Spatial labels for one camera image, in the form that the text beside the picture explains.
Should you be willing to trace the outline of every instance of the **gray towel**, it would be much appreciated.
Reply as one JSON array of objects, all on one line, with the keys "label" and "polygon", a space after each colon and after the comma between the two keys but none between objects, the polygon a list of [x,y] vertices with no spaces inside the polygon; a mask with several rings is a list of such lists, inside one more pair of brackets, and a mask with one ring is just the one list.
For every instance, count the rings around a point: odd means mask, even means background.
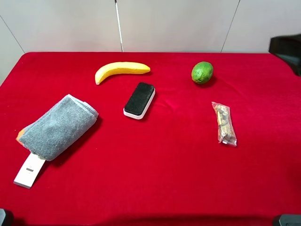
[{"label": "gray towel", "polygon": [[25,128],[19,142],[47,161],[55,159],[95,122],[98,113],[70,94]]}]

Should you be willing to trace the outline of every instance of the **yellow banana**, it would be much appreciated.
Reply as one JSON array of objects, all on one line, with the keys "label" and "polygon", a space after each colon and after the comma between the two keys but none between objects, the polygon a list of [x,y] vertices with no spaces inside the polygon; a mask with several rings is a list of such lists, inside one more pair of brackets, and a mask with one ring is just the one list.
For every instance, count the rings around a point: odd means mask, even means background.
[{"label": "yellow banana", "polygon": [[114,74],[144,74],[151,69],[141,63],[115,62],[102,66],[95,74],[95,82],[99,85],[103,80]]}]

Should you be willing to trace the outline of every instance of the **clear plastic wrapper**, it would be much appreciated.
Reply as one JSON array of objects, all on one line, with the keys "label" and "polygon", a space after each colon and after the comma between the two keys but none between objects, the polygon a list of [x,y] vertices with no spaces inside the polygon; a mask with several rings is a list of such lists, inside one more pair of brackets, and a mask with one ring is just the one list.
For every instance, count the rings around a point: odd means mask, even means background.
[{"label": "clear plastic wrapper", "polygon": [[225,105],[212,102],[212,107],[215,110],[218,124],[218,141],[224,144],[236,146],[237,139],[232,126],[230,108]]}]

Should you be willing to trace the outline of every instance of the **green lime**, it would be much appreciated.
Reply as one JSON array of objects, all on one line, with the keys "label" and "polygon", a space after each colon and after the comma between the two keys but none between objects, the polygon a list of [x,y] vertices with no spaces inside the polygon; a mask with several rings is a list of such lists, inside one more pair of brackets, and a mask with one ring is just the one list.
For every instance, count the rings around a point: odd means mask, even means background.
[{"label": "green lime", "polygon": [[199,84],[204,84],[212,77],[213,66],[208,62],[200,62],[194,66],[191,72],[192,80]]}]

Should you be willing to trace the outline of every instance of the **black object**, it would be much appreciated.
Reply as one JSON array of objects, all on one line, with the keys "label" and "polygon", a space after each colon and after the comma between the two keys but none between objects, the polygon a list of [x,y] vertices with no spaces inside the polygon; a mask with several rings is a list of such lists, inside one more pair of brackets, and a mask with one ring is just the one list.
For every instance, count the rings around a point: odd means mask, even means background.
[{"label": "black object", "polygon": [[269,52],[285,61],[301,76],[301,34],[271,38]]},{"label": "black object", "polygon": [[11,226],[14,216],[12,212],[0,209],[0,226]]},{"label": "black object", "polygon": [[283,214],[277,216],[273,221],[273,226],[301,226],[301,215]]},{"label": "black object", "polygon": [[141,115],[154,90],[154,86],[140,82],[124,107],[124,111],[137,116]]}]

